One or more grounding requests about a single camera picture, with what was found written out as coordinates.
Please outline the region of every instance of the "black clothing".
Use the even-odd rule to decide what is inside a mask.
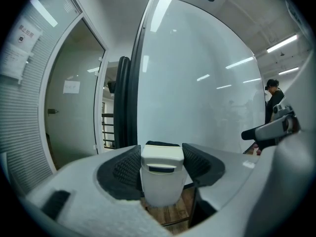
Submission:
[[[277,89],[272,97],[270,98],[269,102],[267,103],[266,107],[266,122],[265,124],[269,123],[271,120],[272,112],[273,112],[273,107],[281,102],[283,99],[284,94],[282,90]]]

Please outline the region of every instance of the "door frame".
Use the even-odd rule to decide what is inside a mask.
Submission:
[[[62,47],[63,43],[65,42],[66,38],[70,34],[70,32],[73,30],[73,28],[77,25],[77,23],[82,19],[91,33],[95,36],[95,38],[98,40],[100,45],[104,48],[105,52],[103,54],[100,69],[97,75],[97,83],[96,83],[96,89],[95,89],[95,95],[94,95],[94,135],[95,135],[95,141],[96,141],[96,154],[101,154],[103,152],[103,138],[102,138],[102,115],[101,115],[101,108],[102,108],[102,96],[103,96],[103,84],[105,81],[105,74],[106,74],[106,68],[107,63],[109,61],[109,48],[104,43],[103,39],[95,29],[94,25],[92,24],[91,20],[89,19],[88,15],[84,11],[82,5],[79,3],[78,0],[74,1],[76,5],[81,9],[82,13],[78,15],[78,17],[68,26],[68,28],[64,31],[64,33],[61,35],[60,39],[58,40],[57,44],[55,45],[48,62],[46,64],[43,77],[40,84],[39,89],[39,106],[38,106],[38,122],[39,122],[39,135],[40,140],[42,143],[43,151],[45,154],[45,157],[47,159],[47,163],[52,171],[52,173],[56,173],[56,167],[53,163],[48,142],[46,139],[46,130],[45,130],[45,97],[46,97],[46,90],[48,85],[48,79],[49,75],[52,71],[54,62],[56,60],[56,57],[60,51],[60,48]]]

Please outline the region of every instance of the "metal railing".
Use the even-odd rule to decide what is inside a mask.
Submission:
[[[104,118],[113,118],[113,113],[102,113],[102,133],[103,133],[103,141],[104,143],[104,148],[108,149],[115,149],[115,140],[110,140],[107,134],[114,134],[113,132],[108,132],[105,131],[105,126],[113,126],[113,124],[107,124],[104,122]]]

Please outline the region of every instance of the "doorway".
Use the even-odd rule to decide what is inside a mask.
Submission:
[[[102,96],[102,134],[104,141],[104,151],[110,151],[116,148],[114,140],[114,98],[110,93],[108,82],[116,81],[118,72],[118,62],[110,62],[105,74],[103,96]]]
[[[104,48],[81,19],[55,59],[45,96],[45,130],[56,169],[98,154],[94,98]]]

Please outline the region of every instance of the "person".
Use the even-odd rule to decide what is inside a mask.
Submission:
[[[284,98],[284,94],[282,90],[278,87],[278,80],[269,79],[267,82],[267,86],[265,87],[265,90],[267,90],[272,97],[266,104],[266,120],[265,124],[270,123],[273,121],[274,113],[273,113],[273,107],[281,102],[281,100]],[[274,146],[276,144],[274,139],[262,141],[261,145],[264,147]],[[259,156],[261,154],[261,149],[258,149],[257,155]]]
[[[265,87],[265,90],[267,90],[272,95],[266,107],[265,124],[267,124],[273,121],[273,107],[281,102],[281,100],[284,98],[284,94],[282,90],[278,87],[278,80],[269,79],[267,82],[267,86]]]

